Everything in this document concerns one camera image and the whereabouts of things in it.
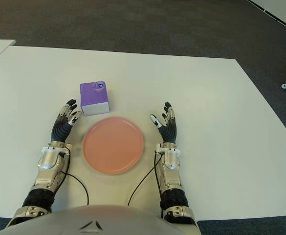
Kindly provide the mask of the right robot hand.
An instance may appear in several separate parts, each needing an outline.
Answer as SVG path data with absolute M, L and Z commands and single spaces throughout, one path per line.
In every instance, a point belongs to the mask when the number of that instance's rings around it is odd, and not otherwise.
M 165 125 L 163 125 L 153 114 L 150 114 L 150 119 L 157 127 L 164 143 L 176 144 L 177 127 L 174 110 L 169 102 L 165 102 L 163 109 L 166 112 L 162 114 L 162 117 L 165 120 Z

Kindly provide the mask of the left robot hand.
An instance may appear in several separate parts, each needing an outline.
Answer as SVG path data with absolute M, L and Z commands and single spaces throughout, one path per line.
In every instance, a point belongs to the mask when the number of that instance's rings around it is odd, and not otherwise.
M 72 127 L 81 116 L 81 111 L 75 111 L 77 103 L 75 99 L 69 100 L 60 110 L 52 131 L 51 141 L 66 142 Z

